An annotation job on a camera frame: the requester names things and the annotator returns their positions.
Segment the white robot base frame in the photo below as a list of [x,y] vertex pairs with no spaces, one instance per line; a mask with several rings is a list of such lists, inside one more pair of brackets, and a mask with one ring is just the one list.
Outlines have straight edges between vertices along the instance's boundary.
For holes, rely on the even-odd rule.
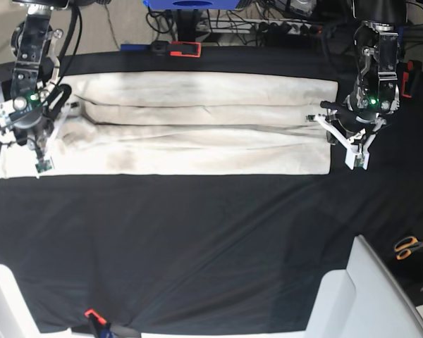
[[[321,280],[303,331],[279,337],[423,337],[416,307],[362,236],[348,264]],[[0,337],[43,337],[9,268],[0,265]]]

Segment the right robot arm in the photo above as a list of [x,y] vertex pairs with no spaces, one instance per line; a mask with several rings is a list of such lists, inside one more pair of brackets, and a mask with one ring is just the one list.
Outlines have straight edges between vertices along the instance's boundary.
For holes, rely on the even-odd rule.
[[0,82],[0,179],[40,177],[54,169],[57,135],[69,113],[72,88],[62,65],[82,16],[74,1],[20,1],[25,20],[11,36],[16,60]]

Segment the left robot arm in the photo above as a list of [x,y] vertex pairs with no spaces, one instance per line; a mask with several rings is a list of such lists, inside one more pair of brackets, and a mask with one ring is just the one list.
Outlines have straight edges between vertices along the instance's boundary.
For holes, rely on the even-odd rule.
[[401,47],[398,28],[407,22],[404,1],[352,1],[360,26],[353,35],[357,74],[343,103],[322,101],[323,113],[307,116],[319,123],[330,144],[341,144],[349,169],[366,169],[369,148],[387,118],[400,107],[397,64]]

